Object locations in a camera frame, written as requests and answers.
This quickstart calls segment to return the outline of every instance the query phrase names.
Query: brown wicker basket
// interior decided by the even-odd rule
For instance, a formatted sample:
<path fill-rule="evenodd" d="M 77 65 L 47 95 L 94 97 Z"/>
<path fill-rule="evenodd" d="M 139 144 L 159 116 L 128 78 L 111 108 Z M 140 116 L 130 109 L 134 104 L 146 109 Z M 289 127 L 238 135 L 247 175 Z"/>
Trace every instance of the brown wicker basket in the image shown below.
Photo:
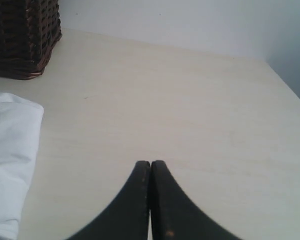
<path fill-rule="evenodd" d="M 0 77 L 43 74 L 61 38 L 58 0 L 0 0 Z"/>

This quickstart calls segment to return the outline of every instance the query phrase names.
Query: white table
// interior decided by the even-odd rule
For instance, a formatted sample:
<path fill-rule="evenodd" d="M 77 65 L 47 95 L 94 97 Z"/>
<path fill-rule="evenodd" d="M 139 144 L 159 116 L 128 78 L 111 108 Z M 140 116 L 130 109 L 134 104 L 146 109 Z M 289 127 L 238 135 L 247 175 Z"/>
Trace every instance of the white table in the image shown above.
<path fill-rule="evenodd" d="M 266 63 L 63 33 L 42 77 L 0 78 L 45 109 L 19 240 L 69 237 L 142 159 L 237 236 L 300 240 L 300 100 Z"/>

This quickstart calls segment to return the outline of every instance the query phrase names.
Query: white wall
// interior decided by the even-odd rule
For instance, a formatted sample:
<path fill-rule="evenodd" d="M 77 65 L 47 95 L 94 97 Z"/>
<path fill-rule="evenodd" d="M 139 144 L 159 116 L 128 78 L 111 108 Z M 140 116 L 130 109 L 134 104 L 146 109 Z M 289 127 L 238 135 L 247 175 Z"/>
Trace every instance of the white wall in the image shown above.
<path fill-rule="evenodd" d="M 263 59 L 300 97 L 300 0 L 59 1 L 65 28 Z"/>

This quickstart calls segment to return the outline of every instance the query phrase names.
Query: white cloth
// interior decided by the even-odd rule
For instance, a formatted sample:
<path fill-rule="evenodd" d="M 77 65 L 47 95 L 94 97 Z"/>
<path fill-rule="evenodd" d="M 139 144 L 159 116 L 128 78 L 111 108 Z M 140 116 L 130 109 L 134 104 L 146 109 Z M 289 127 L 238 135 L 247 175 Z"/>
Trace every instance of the white cloth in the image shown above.
<path fill-rule="evenodd" d="M 34 173 L 43 108 L 0 92 L 0 240 L 16 240 Z"/>

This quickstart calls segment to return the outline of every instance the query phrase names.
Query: black curved piece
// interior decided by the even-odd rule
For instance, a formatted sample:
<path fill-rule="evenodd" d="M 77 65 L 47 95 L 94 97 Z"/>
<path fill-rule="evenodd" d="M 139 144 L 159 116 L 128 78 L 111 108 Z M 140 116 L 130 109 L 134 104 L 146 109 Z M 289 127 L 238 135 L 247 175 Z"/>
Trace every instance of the black curved piece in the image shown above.
<path fill-rule="evenodd" d="M 130 177 L 109 206 L 69 240 L 146 240 L 150 171 L 147 161 L 136 162 Z"/>
<path fill-rule="evenodd" d="M 154 240 L 239 240 L 188 198 L 164 161 L 152 163 L 149 200 Z"/>

